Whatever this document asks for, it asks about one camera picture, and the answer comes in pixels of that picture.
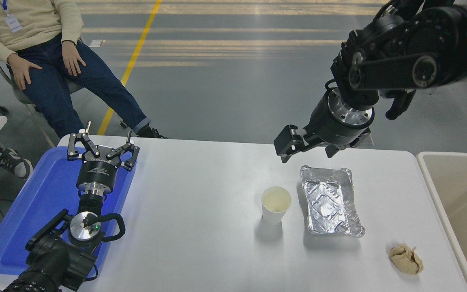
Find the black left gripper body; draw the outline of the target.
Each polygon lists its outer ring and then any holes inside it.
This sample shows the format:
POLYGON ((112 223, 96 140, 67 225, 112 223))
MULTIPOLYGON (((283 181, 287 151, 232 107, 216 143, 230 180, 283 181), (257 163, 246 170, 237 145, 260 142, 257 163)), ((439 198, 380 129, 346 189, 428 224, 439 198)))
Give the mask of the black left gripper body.
POLYGON ((86 151, 83 154, 83 163, 76 182, 77 187, 94 182, 106 187, 115 187, 118 166, 122 161, 119 157, 115 157, 111 161, 107 159, 111 148, 99 148, 99 152, 99 157, 95 157, 91 151, 86 151))

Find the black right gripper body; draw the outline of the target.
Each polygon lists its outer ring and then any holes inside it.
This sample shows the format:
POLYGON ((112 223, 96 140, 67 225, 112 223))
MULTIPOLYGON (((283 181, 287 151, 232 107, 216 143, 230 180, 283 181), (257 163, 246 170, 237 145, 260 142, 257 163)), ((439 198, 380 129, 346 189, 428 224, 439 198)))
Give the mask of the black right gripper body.
POLYGON ((370 109, 350 107, 340 94, 324 95, 310 116, 307 132, 328 144, 346 145, 370 126, 370 109))

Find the seated person's left hand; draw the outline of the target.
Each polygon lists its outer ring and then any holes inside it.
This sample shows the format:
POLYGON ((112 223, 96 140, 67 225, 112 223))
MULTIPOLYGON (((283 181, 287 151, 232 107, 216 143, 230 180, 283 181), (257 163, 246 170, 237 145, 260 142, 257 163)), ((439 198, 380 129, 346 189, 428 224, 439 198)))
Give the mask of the seated person's left hand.
POLYGON ((62 42, 62 58, 69 75, 77 77, 82 74, 80 67, 85 67, 86 63, 72 41, 62 42))

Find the seated person's right hand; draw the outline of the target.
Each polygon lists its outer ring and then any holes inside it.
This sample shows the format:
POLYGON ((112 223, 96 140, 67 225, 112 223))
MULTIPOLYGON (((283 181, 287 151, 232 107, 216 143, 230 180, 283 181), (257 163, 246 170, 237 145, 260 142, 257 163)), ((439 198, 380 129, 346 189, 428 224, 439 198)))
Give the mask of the seated person's right hand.
POLYGON ((26 85, 31 85, 30 68, 42 69, 41 66, 21 58, 16 53, 9 55, 6 62, 10 65, 15 84, 21 91, 26 88, 26 85))

